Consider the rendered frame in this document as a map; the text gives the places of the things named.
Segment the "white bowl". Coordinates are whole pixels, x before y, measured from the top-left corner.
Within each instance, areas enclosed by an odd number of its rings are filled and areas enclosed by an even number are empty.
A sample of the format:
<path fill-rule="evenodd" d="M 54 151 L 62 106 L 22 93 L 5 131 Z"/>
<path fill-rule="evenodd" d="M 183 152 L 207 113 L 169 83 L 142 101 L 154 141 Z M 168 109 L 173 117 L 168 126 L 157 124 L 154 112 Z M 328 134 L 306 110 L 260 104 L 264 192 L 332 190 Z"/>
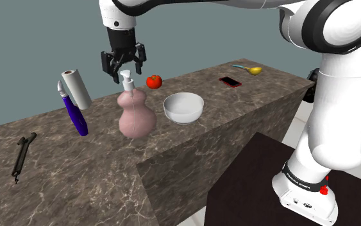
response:
<path fill-rule="evenodd" d="M 191 92 L 172 94 L 163 102 L 164 113 L 171 121 L 187 125 L 197 121 L 203 113 L 203 98 Z"/>

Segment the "red-edged black phone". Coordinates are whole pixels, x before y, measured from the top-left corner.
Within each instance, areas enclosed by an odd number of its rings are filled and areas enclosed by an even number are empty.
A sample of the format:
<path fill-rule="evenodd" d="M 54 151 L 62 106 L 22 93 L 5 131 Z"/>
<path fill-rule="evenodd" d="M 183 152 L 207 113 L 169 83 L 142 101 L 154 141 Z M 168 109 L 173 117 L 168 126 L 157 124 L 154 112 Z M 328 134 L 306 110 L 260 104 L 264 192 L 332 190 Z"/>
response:
<path fill-rule="evenodd" d="M 242 84 L 228 76 L 222 77 L 219 79 L 220 82 L 225 83 L 226 85 L 230 86 L 230 87 L 238 87 L 241 86 Z"/>

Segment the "white paper towel roll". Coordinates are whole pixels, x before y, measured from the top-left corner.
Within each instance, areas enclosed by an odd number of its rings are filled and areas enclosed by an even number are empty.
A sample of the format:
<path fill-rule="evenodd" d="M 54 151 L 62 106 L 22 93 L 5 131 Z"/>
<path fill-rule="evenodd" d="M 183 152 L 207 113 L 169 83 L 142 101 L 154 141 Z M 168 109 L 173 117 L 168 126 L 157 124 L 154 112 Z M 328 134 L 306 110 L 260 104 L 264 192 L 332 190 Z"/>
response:
<path fill-rule="evenodd" d="M 92 100 L 79 71 L 77 69 L 64 71 L 62 73 L 62 78 L 64 79 L 80 110 L 88 109 L 92 104 Z"/>

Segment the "purple bottle with white tip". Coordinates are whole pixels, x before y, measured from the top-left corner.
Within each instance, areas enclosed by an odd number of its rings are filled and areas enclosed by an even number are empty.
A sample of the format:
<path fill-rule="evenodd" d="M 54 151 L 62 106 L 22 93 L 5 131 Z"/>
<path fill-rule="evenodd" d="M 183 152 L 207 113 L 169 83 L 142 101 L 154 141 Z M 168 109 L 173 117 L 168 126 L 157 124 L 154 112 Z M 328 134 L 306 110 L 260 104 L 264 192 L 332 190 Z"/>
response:
<path fill-rule="evenodd" d="M 88 135 L 88 126 L 80 109 L 73 104 L 73 102 L 70 99 L 70 96 L 66 93 L 62 85 L 62 82 L 60 80 L 57 83 L 57 90 L 60 96 L 62 97 L 65 107 L 68 111 L 69 117 L 73 122 L 74 126 L 76 127 L 80 136 Z"/>

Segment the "dark metal corkscrew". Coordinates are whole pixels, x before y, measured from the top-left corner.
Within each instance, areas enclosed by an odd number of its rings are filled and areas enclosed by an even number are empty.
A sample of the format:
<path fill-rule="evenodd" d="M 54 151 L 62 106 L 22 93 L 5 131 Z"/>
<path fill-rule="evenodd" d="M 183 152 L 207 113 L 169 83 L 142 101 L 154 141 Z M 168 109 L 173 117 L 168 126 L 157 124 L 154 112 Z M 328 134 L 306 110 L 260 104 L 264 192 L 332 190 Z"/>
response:
<path fill-rule="evenodd" d="M 26 154 L 28 152 L 29 145 L 34 141 L 34 139 L 37 137 L 37 134 L 35 132 L 32 132 L 31 135 L 28 138 L 21 137 L 17 144 L 21 147 L 19 154 L 17 156 L 17 160 L 15 162 L 15 165 L 12 170 L 11 176 L 14 177 L 14 181 L 17 184 L 19 181 L 19 175 L 21 174 L 24 161 L 26 158 Z"/>

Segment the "pink soap dispenser bottle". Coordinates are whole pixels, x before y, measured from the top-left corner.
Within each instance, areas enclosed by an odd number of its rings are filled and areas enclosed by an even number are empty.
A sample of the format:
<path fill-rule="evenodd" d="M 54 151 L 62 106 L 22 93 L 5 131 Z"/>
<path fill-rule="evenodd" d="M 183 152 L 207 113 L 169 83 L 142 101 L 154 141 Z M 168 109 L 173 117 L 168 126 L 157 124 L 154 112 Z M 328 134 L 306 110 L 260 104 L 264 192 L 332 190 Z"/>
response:
<path fill-rule="evenodd" d="M 119 119 L 119 130 L 126 137 L 135 139 L 147 136 L 156 125 L 155 113 L 146 106 L 146 93 L 134 86 L 130 70 L 120 72 L 124 91 L 117 98 L 123 112 Z"/>

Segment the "red tomato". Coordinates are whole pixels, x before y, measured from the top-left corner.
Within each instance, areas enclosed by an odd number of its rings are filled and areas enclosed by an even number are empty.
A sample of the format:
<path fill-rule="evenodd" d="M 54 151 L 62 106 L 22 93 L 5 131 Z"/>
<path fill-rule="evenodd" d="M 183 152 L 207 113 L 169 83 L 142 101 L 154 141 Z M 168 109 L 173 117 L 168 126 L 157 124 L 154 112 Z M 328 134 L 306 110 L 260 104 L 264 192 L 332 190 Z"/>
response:
<path fill-rule="evenodd" d="M 159 89 L 162 86 L 162 82 L 162 78 L 156 74 L 153 74 L 146 79 L 146 85 L 150 89 Z"/>

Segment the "dark robot stand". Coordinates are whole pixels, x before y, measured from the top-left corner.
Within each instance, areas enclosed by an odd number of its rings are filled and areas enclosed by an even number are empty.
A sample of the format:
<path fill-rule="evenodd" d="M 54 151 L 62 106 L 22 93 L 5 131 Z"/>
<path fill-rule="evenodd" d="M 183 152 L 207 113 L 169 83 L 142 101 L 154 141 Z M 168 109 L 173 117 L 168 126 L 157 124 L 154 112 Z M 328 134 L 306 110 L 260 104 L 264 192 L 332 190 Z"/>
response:
<path fill-rule="evenodd" d="M 320 226 L 283 207 L 272 187 L 293 148 L 256 133 L 208 192 L 204 226 Z M 331 171 L 339 215 L 334 226 L 361 226 L 361 179 Z"/>

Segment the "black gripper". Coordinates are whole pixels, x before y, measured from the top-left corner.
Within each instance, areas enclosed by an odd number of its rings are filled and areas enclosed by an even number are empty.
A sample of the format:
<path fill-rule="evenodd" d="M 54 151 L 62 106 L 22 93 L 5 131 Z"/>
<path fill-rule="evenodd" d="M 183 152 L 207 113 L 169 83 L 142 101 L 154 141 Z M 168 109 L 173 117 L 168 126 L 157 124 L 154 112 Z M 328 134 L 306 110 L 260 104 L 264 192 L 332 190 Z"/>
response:
<path fill-rule="evenodd" d="M 112 52 L 101 52 L 102 70 L 111 76 L 116 84 L 120 84 L 116 62 L 123 56 L 122 63 L 134 61 L 136 73 L 142 74 L 143 63 L 147 60 L 146 50 L 143 44 L 136 43 L 135 29 L 113 30 L 107 28 L 107 32 Z"/>

